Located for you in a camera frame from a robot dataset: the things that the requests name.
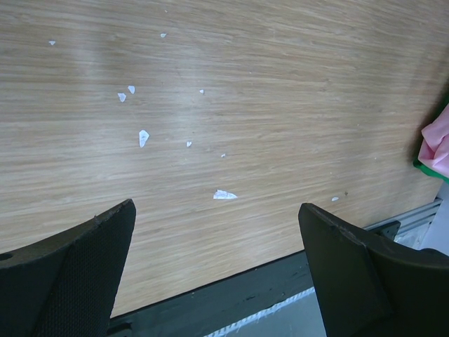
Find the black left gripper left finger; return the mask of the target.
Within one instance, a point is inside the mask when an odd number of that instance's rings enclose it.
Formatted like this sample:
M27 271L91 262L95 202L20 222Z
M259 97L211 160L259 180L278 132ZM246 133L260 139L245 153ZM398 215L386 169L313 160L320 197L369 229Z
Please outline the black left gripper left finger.
M2 336L106 336L135 227L127 199L1 254Z

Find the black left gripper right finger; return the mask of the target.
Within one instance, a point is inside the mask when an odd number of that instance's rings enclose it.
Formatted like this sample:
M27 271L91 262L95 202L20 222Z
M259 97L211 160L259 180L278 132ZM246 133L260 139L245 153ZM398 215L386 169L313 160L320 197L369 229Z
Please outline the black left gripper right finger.
M448 256L309 203L298 220L327 336L447 336Z

